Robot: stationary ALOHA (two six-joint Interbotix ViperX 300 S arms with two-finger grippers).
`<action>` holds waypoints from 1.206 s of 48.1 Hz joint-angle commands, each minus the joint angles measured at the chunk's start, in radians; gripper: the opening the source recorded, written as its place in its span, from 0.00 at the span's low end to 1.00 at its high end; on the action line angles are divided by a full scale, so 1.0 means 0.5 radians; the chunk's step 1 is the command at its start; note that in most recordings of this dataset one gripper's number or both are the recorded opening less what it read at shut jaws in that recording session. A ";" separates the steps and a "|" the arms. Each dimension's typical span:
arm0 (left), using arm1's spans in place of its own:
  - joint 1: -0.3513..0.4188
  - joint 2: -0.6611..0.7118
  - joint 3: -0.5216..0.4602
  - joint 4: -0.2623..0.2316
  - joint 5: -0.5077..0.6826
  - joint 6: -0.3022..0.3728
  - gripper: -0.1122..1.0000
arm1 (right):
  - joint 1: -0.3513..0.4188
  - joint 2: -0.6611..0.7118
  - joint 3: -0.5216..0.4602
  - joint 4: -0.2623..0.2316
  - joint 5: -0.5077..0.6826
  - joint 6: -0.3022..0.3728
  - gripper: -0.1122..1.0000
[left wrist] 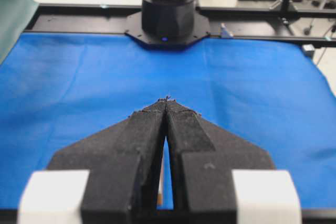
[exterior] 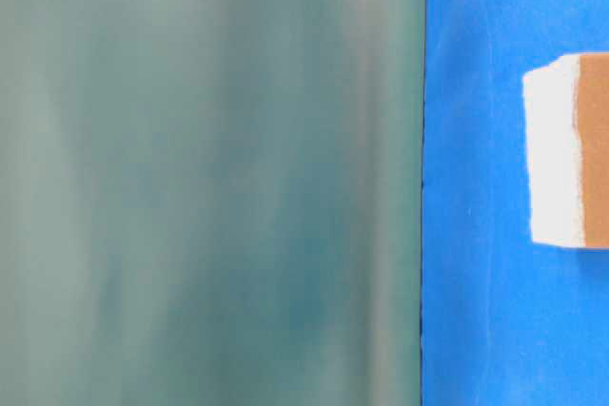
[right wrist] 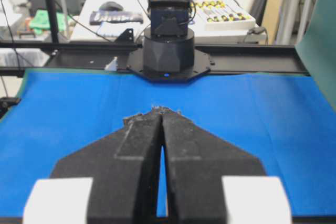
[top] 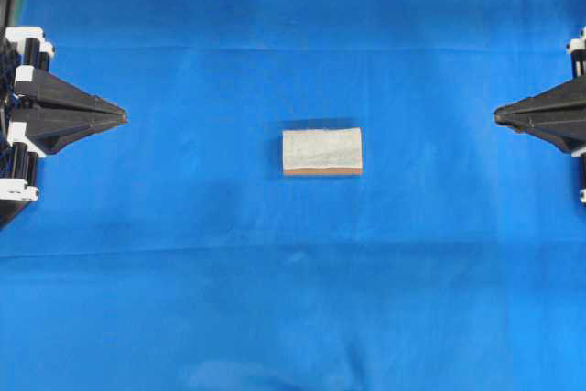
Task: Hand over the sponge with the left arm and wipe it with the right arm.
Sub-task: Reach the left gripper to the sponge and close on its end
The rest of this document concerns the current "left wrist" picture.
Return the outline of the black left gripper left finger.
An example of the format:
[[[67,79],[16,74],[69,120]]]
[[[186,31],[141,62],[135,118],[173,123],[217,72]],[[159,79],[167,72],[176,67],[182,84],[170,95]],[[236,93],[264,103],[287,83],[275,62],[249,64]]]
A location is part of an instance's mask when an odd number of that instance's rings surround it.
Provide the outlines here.
[[[131,223],[156,195],[166,102],[156,103],[58,150],[29,178],[18,223]]]

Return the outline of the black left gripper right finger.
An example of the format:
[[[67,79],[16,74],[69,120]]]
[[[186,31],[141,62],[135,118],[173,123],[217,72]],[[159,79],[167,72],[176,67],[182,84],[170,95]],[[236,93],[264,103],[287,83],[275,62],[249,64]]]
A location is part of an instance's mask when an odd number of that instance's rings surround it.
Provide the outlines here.
[[[166,103],[175,207],[191,223],[301,223],[291,175],[261,147]]]

